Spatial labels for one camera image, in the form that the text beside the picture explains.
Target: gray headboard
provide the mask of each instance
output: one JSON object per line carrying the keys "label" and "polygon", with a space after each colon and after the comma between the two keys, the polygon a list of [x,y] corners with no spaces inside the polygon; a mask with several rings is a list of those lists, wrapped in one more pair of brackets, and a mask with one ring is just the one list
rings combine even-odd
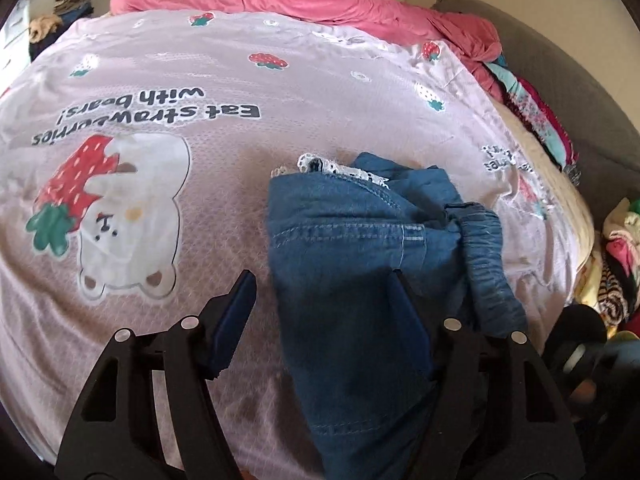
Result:
{"label": "gray headboard", "polygon": [[607,91],[547,38],[480,0],[439,0],[441,12],[469,12],[495,25],[514,73],[536,87],[580,153],[580,193],[596,226],[623,196],[640,197],[640,133]]}

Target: blue denim pants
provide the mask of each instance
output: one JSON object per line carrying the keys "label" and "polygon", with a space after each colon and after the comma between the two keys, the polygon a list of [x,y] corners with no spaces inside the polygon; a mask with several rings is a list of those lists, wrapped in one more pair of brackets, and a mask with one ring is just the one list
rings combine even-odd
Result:
{"label": "blue denim pants", "polygon": [[502,270],[497,216],[462,203],[445,171],[369,153],[340,174],[271,180],[269,262],[282,346],[330,480],[398,480],[436,384],[414,366],[386,296],[400,269],[441,316],[505,336],[526,318]]}

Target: strawberry print bed sheet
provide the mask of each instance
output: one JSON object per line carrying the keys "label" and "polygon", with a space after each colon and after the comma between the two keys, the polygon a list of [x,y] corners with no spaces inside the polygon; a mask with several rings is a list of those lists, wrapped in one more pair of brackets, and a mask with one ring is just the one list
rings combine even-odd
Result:
{"label": "strawberry print bed sheet", "polygon": [[247,268],[258,301],[210,387],[220,423],[260,480],[321,478],[280,355],[264,208],[274,168],[364,151],[438,165],[498,213],[505,272],[543,338],[570,296],[577,245],[445,43],[150,10],[82,20],[45,51],[0,98],[0,400],[36,452],[55,462],[117,329],[165,330]]}

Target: white bear illustration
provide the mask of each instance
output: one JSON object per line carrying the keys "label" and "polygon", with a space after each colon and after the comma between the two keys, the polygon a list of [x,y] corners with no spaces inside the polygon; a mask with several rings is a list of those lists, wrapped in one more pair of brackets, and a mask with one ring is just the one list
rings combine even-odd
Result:
{"label": "white bear illustration", "polygon": [[133,287],[165,298],[176,282],[180,213],[174,199],[189,173],[188,146],[173,135],[130,134],[114,137],[104,155],[118,155],[118,168],[84,185],[100,198],[80,223],[80,288],[91,300],[106,288]]}

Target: pink bed sheet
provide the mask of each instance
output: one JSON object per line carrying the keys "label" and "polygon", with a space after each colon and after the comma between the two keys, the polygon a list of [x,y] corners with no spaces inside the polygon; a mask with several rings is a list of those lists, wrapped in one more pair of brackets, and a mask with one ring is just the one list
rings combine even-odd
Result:
{"label": "pink bed sheet", "polygon": [[503,102],[497,81],[482,65],[502,52],[498,33],[491,22],[471,14],[442,13],[397,0],[111,0],[112,14],[151,9],[276,12],[321,25],[351,25],[402,46],[444,40],[482,88]]}

